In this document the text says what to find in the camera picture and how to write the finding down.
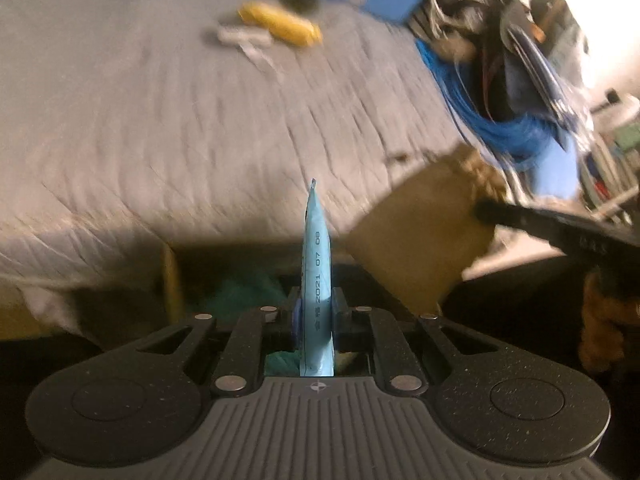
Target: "yellow bottle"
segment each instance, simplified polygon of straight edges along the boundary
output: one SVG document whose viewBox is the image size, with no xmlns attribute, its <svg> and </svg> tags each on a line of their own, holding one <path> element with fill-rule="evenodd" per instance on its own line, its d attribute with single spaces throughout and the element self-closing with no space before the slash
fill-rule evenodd
<svg viewBox="0 0 640 480">
<path fill-rule="evenodd" d="M 315 23 L 286 10 L 260 2 L 248 2 L 238 10 L 248 25 L 260 25 L 271 34 L 297 46 L 322 43 L 322 32 Z"/>
</svg>

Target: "light blue packet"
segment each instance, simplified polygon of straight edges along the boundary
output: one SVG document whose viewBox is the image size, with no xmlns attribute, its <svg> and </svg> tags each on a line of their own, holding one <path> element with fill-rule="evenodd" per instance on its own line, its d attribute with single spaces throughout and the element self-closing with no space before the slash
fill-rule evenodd
<svg viewBox="0 0 640 480">
<path fill-rule="evenodd" d="M 334 374 L 334 340 L 331 314 L 331 247 L 322 206 L 311 181 L 306 203 L 302 248 L 302 334 L 300 376 Z"/>
</svg>

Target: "mattress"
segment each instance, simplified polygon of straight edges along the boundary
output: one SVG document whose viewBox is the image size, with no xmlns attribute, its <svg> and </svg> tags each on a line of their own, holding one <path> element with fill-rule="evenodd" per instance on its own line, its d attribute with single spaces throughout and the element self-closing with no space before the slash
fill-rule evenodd
<svg viewBox="0 0 640 480">
<path fill-rule="evenodd" d="M 1 276 L 299 240 L 312 178 L 339 235 L 401 178 L 390 155 L 460 141 L 403 27 L 323 2 L 322 45 L 268 50 L 279 80 L 215 40 L 245 1 L 0 0 Z"/>
</svg>

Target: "blue cable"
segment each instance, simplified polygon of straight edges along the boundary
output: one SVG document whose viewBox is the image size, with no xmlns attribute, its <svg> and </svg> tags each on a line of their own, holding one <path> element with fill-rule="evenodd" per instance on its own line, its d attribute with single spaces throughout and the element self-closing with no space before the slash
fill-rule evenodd
<svg viewBox="0 0 640 480">
<path fill-rule="evenodd" d="M 558 126 L 529 114 L 503 123 L 485 119 L 476 111 L 458 66 L 441 61 L 421 40 L 417 41 L 417 46 L 423 61 L 440 87 L 449 113 L 462 137 L 466 140 L 466 135 L 456 121 L 453 111 L 489 148 L 498 153 L 511 155 L 516 170 L 523 171 L 535 164 L 549 142 L 558 135 Z"/>
</svg>

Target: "crosshair symbol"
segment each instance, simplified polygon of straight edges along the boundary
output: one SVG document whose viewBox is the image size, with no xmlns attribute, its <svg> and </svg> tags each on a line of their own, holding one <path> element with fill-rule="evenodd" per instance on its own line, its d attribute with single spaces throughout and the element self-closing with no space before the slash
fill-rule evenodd
<svg viewBox="0 0 640 480">
<path fill-rule="evenodd" d="M 325 388 L 328 388 L 329 386 L 327 386 L 326 384 L 322 383 L 321 381 L 316 381 L 315 383 L 311 383 L 311 386 L 309 386 L 313 391 L 315 391 L 317 394 L 319 394 L 322 390 L 324 390 Z"/>
</svg>

